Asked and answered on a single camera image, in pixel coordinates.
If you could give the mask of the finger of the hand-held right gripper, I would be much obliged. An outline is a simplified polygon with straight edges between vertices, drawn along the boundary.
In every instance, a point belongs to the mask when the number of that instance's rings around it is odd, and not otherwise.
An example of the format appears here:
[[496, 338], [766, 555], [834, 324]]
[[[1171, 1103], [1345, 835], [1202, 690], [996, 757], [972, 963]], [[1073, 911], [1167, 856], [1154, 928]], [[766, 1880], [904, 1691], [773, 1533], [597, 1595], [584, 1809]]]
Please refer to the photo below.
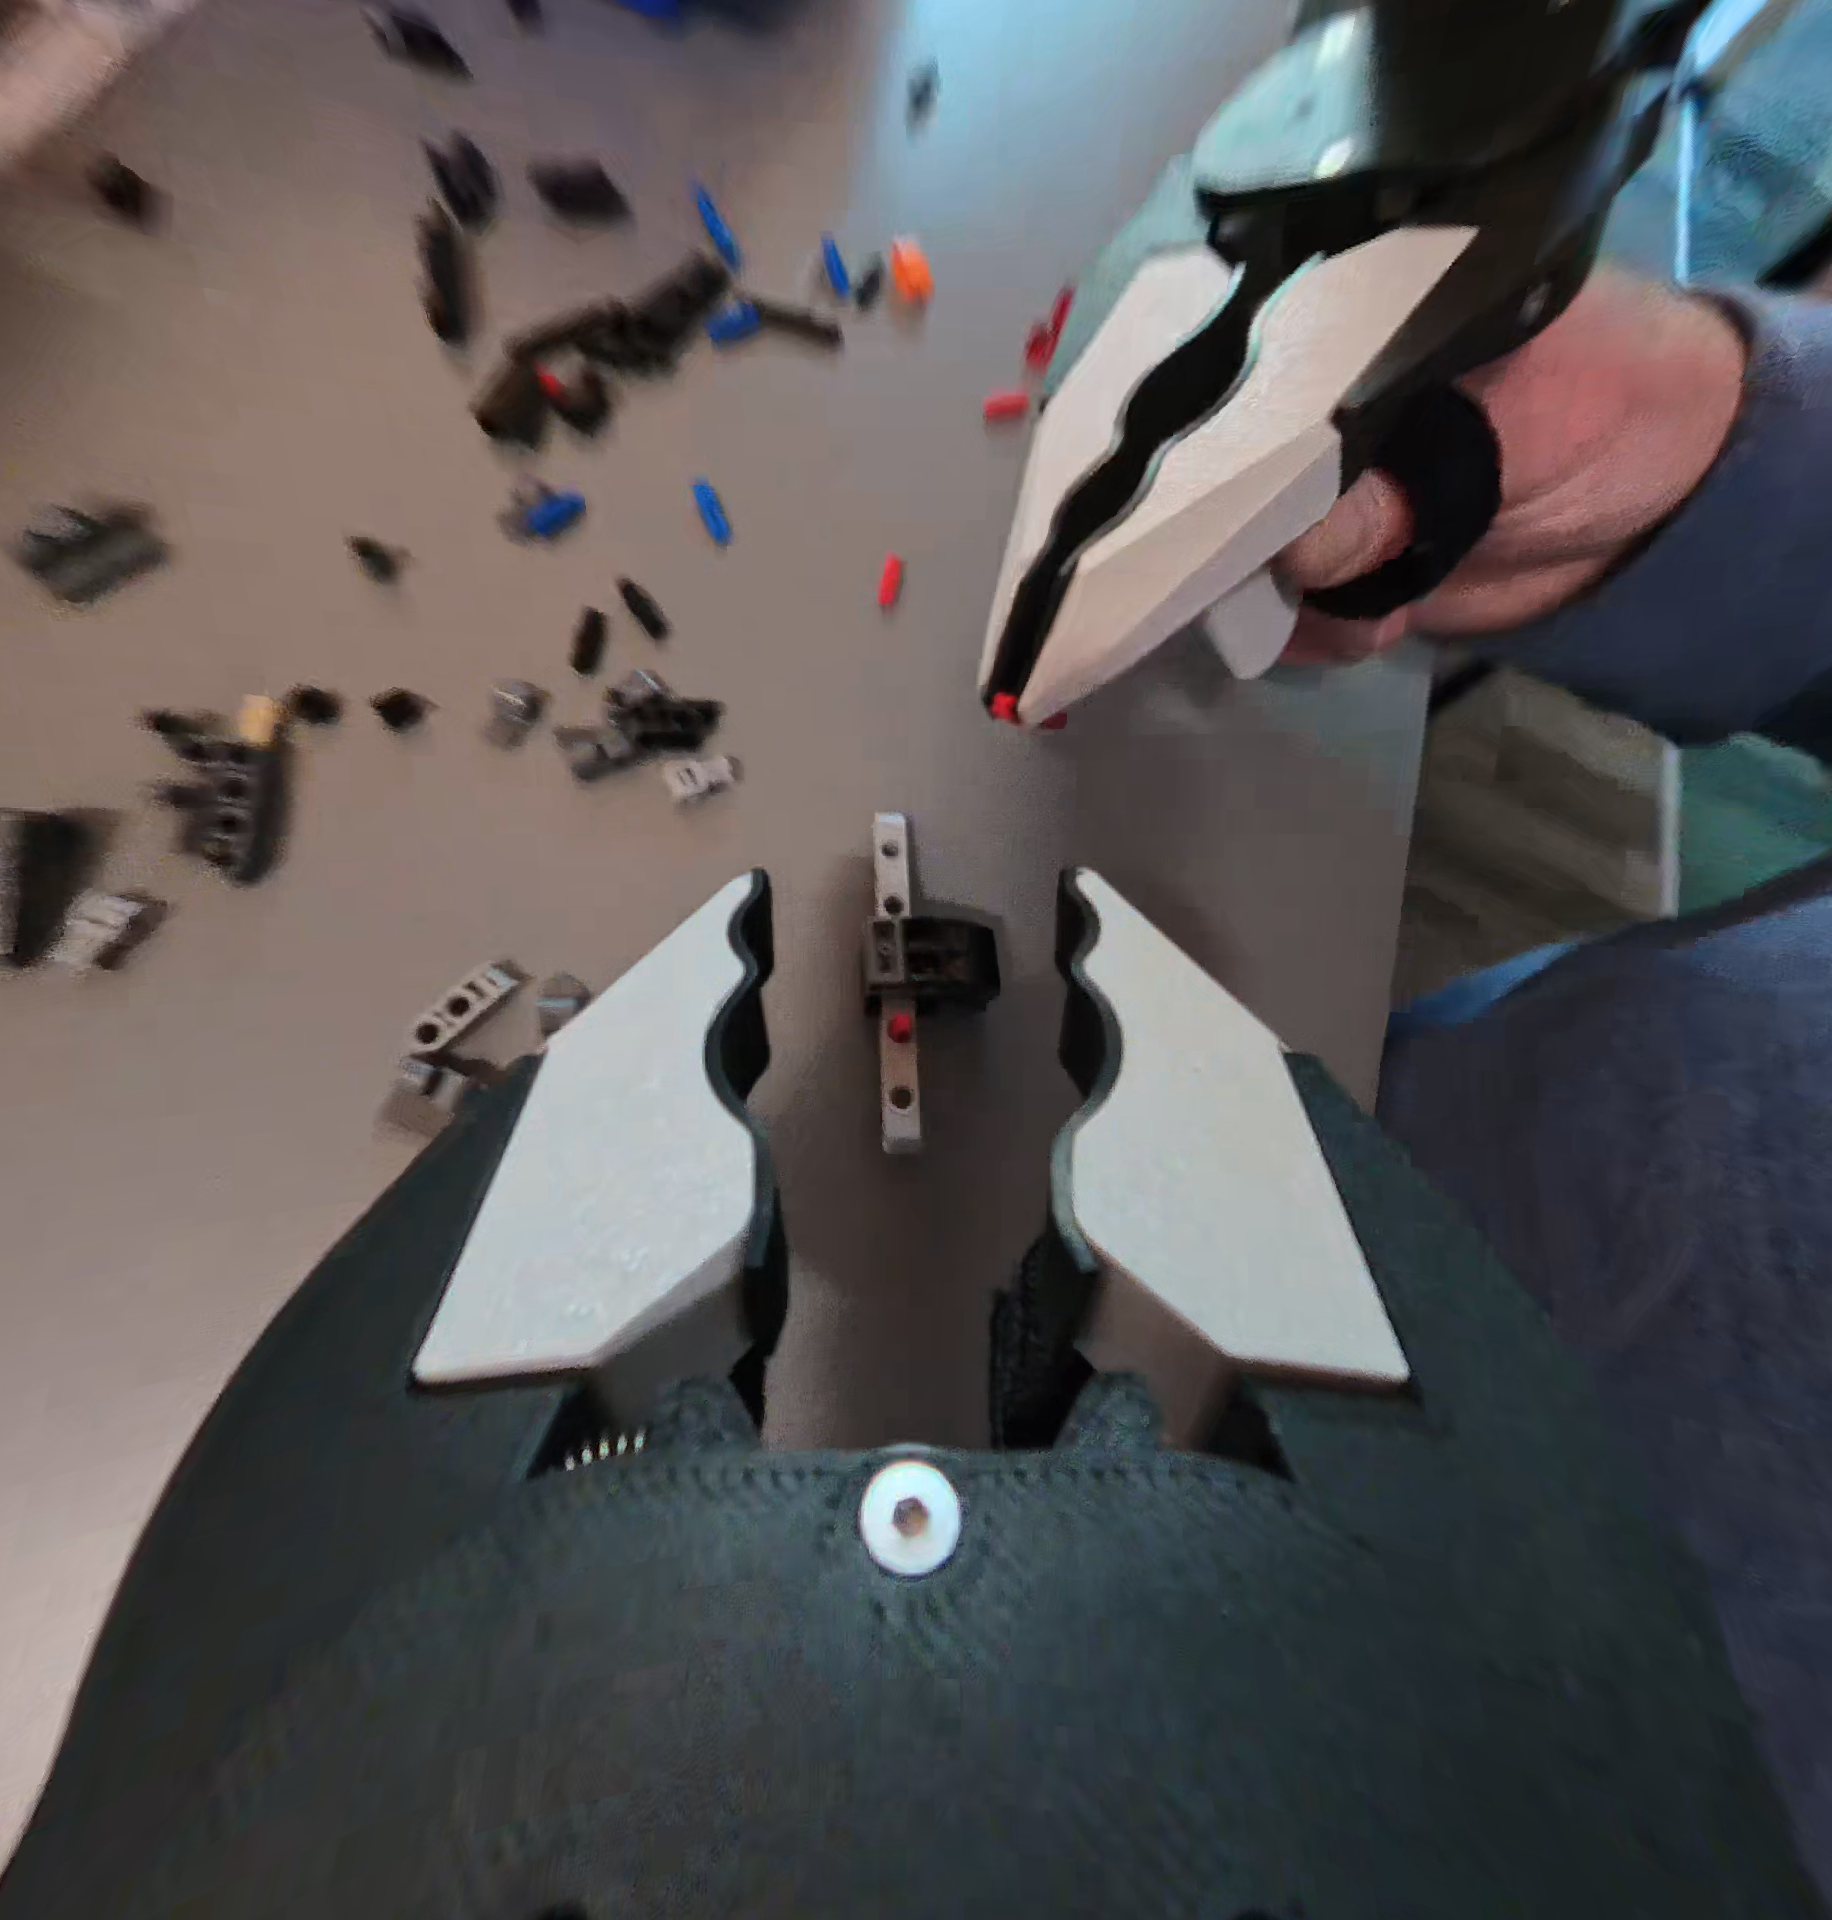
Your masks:
[[1338, 414], [1452, 274], [1476, 227], [1397, 227], [1265, 289], [1231, 397], [1162, 456], [1144, 499], [1077, 560], [1024, 716], [1069, 712], [1206, 615], [1220, 657], [1257, 680], [1288, 647], [1296, 596], [1272, 564], [1344, 492]]
[[1248, 271], [1209, 249], [1146, 260], [1036, 420], [999, 566], [978, 690], [1024, 693], [1077, 560], [1125, 521], [1162, 456], [1248, 366]]

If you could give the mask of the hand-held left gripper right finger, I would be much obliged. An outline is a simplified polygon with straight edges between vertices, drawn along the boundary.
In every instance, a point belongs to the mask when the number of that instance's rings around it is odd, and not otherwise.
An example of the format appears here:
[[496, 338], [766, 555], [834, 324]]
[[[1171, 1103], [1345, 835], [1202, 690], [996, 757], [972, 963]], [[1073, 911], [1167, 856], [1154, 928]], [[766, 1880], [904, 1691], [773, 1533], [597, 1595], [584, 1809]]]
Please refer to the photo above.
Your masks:
[[1091, 867], [1059, 877], [1054, 940], [1076, 1358], [1142, 1381], [1162, 1437], [1215, 1437], [1249, 1382], [1407, 1391], [1288, 1045]]

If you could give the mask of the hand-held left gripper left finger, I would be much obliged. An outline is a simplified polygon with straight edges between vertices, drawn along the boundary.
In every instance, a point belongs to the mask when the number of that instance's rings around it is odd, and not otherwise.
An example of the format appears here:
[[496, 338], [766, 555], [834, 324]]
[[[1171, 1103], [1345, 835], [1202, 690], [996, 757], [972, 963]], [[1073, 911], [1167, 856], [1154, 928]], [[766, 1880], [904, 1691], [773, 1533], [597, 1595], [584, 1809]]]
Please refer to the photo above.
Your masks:
[[767, 872], [724, 882], [540, 1052], [414, 1358], [430, 1391], [570, 1382], [606, 1428], [728, 1381], [754, 1428], [784, 1329]]

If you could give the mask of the small grey black brick assembly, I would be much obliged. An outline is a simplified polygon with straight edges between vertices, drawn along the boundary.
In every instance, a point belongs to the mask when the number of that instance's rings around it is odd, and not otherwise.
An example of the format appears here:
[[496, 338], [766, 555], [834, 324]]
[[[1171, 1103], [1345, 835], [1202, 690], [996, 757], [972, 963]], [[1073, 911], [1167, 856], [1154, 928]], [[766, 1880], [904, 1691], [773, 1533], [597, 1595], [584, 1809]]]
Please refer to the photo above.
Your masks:
[[876, 915], [862, 937], [862, 1006], [870, 1017], [983, 1013], [1001, 994], [993, 925], [956, 915]]

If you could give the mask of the long light grey lego beam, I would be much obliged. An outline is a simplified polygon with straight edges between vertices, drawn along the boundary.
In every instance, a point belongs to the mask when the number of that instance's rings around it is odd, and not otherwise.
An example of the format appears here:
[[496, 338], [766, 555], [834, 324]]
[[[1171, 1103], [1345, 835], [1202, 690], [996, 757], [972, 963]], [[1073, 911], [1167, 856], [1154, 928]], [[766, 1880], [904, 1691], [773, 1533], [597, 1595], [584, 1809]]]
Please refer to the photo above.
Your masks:
[[[916, 882], [911, 832], [904, 815], [880, 813], [875, 816], [870, 856], [875, 872], [875, 911], [870, 919], [876, 915], [911, 915]], [[892, 1050], [880, 1042], [880, 1015], [870, 1020], [876, 1030], [880, 1074], [880, 1149], [886, 1156], [917, 1156], [923, 1146], [917, 1035], [912, 1050]]]

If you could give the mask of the person's right forearm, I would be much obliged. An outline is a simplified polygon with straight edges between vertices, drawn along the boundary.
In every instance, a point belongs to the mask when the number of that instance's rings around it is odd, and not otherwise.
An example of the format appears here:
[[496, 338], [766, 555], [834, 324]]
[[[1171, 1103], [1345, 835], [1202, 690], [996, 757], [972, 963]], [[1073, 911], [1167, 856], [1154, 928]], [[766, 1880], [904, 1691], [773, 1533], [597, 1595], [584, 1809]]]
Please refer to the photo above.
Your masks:
[[1741, 411], [1688, 501], [1508, 662], [1680, 748], [1731, 736], [1832, 763], [1832, 304], [1723, 289]]

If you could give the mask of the pile of black lego pieces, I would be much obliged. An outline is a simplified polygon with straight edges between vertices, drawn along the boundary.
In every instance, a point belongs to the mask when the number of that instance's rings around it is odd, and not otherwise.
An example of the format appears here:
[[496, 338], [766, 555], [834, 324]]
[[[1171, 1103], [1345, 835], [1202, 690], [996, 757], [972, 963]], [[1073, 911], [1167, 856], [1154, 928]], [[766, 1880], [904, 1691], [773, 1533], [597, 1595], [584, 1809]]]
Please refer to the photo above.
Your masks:
[[[445, 84], [470, 84], [472, 65], [460, 47], [422, 8], [366, 5], [365, 28], [390, 61]], [[449, 349], [465, 349], [479, 321], [474, 240], [496, 226], [502, 186], [496, 162], [481, 143], [456, 130], [424, 142], [432, 197], [415, 223], [417, 298], [424, 321]], [[631, 215], [625, 197], [601, 162], [536, 161], [527, 178], [560, 219], [614, 223]], [[88, 169], [91, 196], [118, 221], [151, 230], [160, 223], [164, 196], [114, 155]], [[474, 403], [485, 438], [534, 450], [547, 420], [563, 420], [591, 436], [608, 416], [603, 371], [647, 376], [666, 371], [701, 327], [717, 346], [750, 333], [775, 331], [822, 347], [840, 347], [840, 325], [821, 310], [759, 300], [740, 289], [744, 256], [736, 231], [711, 196], [693, 191], [708, 235], [705, 253], [685, 258], [672, 272], [627, 300], [596, 300], [510, 336], [492, 381]], [[822, 238], [821, 262], [830, 298], [865, 308], [890, 286], [882, 253], [851, 272], [834, 238]]]

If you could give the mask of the dark grey angled lego beam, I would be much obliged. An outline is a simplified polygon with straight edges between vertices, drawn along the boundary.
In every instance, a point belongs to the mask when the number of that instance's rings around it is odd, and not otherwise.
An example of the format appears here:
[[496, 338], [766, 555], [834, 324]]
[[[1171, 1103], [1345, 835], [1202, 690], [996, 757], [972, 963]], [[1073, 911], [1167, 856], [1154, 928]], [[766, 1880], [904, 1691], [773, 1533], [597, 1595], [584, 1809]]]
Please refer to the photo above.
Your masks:
[[233, 736], [236, 713], [148, 708], [140, 727], [176, 769], [151, 785], [151, 801], [171, 815], [178, 847], [217, 877], [246, 889], [278, 859], [287, 815], [287, 722], [273, 752], [249, 752]]

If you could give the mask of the dark grey curved lego brick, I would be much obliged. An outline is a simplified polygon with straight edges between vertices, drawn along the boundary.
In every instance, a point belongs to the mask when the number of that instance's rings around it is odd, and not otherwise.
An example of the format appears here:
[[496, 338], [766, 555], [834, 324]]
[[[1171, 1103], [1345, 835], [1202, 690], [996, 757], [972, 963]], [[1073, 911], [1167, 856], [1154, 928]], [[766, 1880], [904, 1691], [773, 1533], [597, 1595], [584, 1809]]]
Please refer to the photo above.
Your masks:
[[0, 806], [0, 971], [46, 957], [88, 886], [94, 852], [88, 815]]

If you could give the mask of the grey double lego connector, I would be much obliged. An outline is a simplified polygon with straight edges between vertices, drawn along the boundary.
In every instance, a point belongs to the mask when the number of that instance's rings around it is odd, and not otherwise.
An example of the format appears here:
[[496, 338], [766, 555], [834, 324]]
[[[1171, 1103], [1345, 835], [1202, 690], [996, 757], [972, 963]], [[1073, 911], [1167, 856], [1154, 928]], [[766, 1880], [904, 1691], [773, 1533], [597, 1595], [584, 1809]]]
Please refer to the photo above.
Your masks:
[[9, 555], [53, 600], [80, 609], [159, 570], [169, 544], [144, 503], [59, 503], [17, 532]]

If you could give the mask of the lego sticker sheet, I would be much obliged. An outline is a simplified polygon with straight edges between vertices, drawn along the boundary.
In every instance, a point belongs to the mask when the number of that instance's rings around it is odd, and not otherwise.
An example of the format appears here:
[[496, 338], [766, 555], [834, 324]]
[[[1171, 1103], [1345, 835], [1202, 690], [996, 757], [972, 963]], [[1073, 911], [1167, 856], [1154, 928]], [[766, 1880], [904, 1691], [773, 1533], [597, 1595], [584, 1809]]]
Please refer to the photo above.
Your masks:
[[80, 120], [197, 3], [0, 3], [0, 176]]

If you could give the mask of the person's right hand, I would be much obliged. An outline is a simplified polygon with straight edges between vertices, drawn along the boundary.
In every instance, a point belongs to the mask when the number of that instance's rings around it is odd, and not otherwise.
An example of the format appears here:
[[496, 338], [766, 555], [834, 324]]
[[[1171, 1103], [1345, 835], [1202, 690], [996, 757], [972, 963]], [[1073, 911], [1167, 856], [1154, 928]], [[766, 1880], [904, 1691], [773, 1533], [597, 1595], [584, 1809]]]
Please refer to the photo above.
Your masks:
[[1371, 661], [1402, 639], [1510, 634], [1603, 581], [1710, 474], [1744, 393], [1746, 346], [1712, 300], [1599, 266], [1528, 346], [1458, 381], [1500, 448], [1500, 508], [1458, 570], [1417, 605], [1342, 620], [1314, 591], [1407, 544], [1407, 496], [1362, 474], [1276, 566], [1303, 605], [1288, 664]]

